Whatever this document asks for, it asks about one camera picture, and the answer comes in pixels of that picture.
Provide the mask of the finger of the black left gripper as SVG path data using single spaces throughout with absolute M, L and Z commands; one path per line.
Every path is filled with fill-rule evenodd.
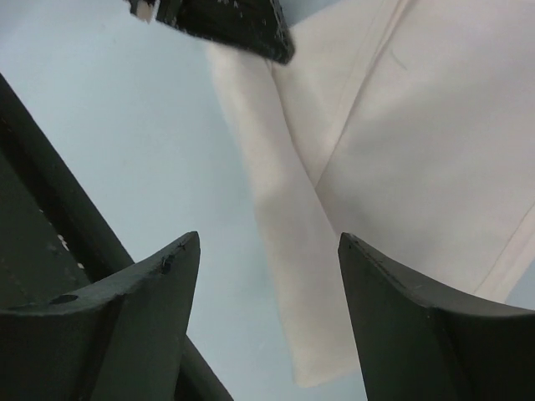
M 295 46 L 279 1 L 129 0 L 130 13 L 195 38 L 287 64 Z

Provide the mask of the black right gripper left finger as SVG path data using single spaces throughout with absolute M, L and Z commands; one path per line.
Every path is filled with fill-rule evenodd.
M 199 262 L 190 232 L 77 291 L 2 311 L 2 399 L 173 399 Z

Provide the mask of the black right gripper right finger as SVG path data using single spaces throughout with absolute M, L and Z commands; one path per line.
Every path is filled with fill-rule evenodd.
M 448 287 L 348 233 L 338 253 L 368 399 L 533 399 L 533 311 Z

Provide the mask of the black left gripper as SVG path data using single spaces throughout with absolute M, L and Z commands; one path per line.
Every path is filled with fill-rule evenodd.
M 136 263 L 20 98 L 2 82 L 1 313 L 45 304 Z M 171 400 L 229 398 L 186 335 Z

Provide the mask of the white cloth napkin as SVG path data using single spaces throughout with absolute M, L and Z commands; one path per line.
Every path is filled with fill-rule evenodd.
M 302 387 L 358 364 L 338 259 L 351 233 L 506 300 L 534 259 L 534 4 L 342 1 L 285 66 L 211 43 Z

